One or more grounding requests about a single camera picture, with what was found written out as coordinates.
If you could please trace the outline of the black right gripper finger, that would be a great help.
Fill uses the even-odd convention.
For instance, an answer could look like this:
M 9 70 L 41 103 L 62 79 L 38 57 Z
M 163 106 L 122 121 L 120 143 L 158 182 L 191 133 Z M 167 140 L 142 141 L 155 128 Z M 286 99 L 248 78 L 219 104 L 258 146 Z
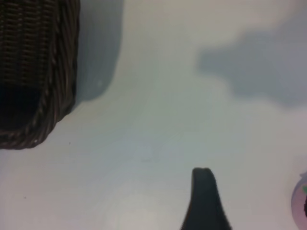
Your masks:
M 230 230 L 213 172 L 192 170 L 191 197 L 182 230 Z

